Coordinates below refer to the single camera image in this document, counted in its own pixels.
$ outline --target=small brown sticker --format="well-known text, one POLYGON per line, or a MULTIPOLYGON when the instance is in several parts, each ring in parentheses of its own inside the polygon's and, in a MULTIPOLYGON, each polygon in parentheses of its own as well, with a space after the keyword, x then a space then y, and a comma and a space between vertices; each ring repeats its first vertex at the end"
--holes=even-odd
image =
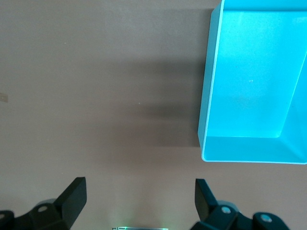
POLYGON ((0 102, 9 102, 9 97, 7 94, 0 93, 0 102))

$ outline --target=gray floor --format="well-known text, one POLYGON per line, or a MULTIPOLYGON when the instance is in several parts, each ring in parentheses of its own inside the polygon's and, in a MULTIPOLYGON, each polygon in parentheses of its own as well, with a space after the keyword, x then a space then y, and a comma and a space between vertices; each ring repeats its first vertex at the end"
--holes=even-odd
POLYGON ((306 229, 304 165, 205 163, 197 140, 218 0, 0 2, 0 209, 86 176, 72 229, 188 230, 194 180, 251 217, 306 229), (8 95, 8 102, 3 94, 8 95))

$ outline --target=empty blue box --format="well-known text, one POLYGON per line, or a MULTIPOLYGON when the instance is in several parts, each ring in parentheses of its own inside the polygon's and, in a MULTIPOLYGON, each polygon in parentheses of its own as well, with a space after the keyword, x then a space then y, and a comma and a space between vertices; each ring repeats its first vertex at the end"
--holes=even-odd
POLYGON ((213 10, 199 140, 205 161, 307 163, 307 0, 213 10))

